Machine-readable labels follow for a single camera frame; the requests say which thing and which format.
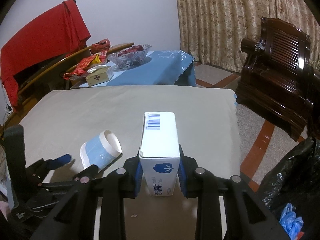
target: tissue box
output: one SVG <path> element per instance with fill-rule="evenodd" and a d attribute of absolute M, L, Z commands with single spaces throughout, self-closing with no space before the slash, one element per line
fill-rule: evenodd
<path fill-rule="evenodd" d="M 180 163 L 174 113 L 144 114 L 139 159 L 151 195 L 172 195 Z"/>
<path fill-rule="evenodd" d="M 101 84 L 103 82 L 109 81 L 113 77 L 113 70 L 110 66 L 107 66 L 105 68 L 100 68 L 85 78 L 86 82 L 89 86 L 94 86 Z"/>

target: blue cotton flower logo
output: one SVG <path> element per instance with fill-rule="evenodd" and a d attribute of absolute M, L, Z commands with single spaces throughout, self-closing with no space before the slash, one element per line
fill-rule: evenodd
<path fill-rule="evenodd" d="M 159 173 L 170 173 L 173 170 L 171 163 L 158 163 L 153 169 Z"/>

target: beige tablecloth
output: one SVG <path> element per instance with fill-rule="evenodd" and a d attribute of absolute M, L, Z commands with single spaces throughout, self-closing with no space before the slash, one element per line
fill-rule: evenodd
<path fill-rule="evenodd" d="M 52 171 L 44 182 L 70 179 L 83 169 L 81 145 L 108 129 L 118 137 L 123 156 L 104 172 L 106 176 L 137 154 L 144 112 L 170 111 L 175 113 L 184 154 L 216 176 L 230 178 L 240 173 L 234 102 L 232 90 L 164 85 L 52 91 L 20 123 L 27 166 L 69 153 L 74 161 Z M 194 239 L 197 200 L 183 198 L 179 186 L 173 196 L 151 197 L 143 183 L 139 196 L 125 199 L 124 207 L 128 240 Z"/>

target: paper cup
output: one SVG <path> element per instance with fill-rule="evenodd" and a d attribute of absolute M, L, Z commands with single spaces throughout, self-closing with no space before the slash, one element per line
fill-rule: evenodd
<path fill-rule="evenodd" d="M 84 169 L 95 164 L 98 166 L 99 171 L 103 170 L 121 153 L 122 149 L 119 140 L 109 130 L 101 132 L 90 141 L 84 143 L 80 149 L 80 157 Z"/>

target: floral curtain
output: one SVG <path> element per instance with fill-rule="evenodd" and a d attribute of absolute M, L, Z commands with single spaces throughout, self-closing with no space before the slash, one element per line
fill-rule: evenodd
<path fill-rule="evenodd" d="M 244 37 L 258 40 L 261 16 L 280 18 L 310 35 L 310 63 L 320 66 L 320 27 L 303 0 L 177 0 L 181 49 L 203 64 L 241 72 Z"/>

